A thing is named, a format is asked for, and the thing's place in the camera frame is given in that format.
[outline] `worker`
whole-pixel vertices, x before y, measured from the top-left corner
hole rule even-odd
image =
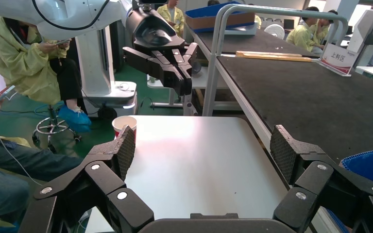
[[[262,23],[262,21],[261,21],[261,18],[260,18],[257,14],[255,14],[255,22],[258,23],[258,29],[261,29],[261,23]]]
[[[1,137],[1,139],[0,168],[16,174],[27,175],[17,161],[6,151],[8,150],[32,178],[40,181],[51,181],[77,167],[82,162],[81,158],[52,154],[50,150],[30,148],[28,142],[23,138]],[[29,190],[26,181],[0,171],[0,233],[17,232],[19,227],[17,221],[27,206]]]
[[[88,132],[91,121],[81,109],[80,72],[66,58],[69,42],[56,42],[43,40],[35,25],[0,17],[0,75],[32,100],[52,105],[64,100],[59,117],[71,129]]]
[[[178,5],[178,0],[169,0],[168,4],[159,7],[157,12],[175,29],[179,37],[183,37],[184,13],[176,5]]]
[[[209,0],[208,1],[208,6],[213,6],[213,5],[218,5],[220,1],[218,0]]]
[[[335,10],[330,10],[330,13],[338,15],[338,12]],[[328,34],[329,25],[334,23],[333,20],[330,19],[320,19],[318,22],[310,27],[311,31],[313,32],[312,42],[314,48],[312,49],[312,53],[321,54],[323,50],[323,46],[321,42],[324,38],[326,38]]]
[[[307,7],[305,10],[319,12],[319,9],[315,6]],[[310,27],[316,24],[318,20],[316,18],[303,17],[303,21],[304,23],[302,25],[298,25],[297,28],[289,33],[287,42],[311,52],[314,46],[312,41],[313,32]]]

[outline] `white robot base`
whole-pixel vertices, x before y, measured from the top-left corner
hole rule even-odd
[[[114,119],[135,115],[138,107],[136,84],[133,82],[115,82],[108,95],[83,92],[83,96],[89,117]]]

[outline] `conveyor belt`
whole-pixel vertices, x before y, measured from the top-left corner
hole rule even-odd
[[[199,38],[211,51],[213,33],[198,33]],[[257,51],[257,52],[281,52],[296,53],[305,57],[319,58],[318,56],[287,43],[262,30],[256,31],[256,35],[225,35],[222,52],[234,53],[236,51]]]
[[[218,59],[270,130],[281,124],[336,163],[373,150],[373,80],[316,63]]]

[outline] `paper cup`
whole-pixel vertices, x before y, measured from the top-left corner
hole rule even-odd
[[[115,130],[115,138],[119,136],[122,128],[128,125],[134,131],[136,141],[136,119],[131,116],[120,116],[112,121],[112,126]]]

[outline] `sign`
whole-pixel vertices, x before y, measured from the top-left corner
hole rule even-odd
[[[321,63],[336,73],[343,76],[350,76],[351,68],[357,57],[358,54],[356,52],[351,52],[347,49],[329,44],[324,51]]]

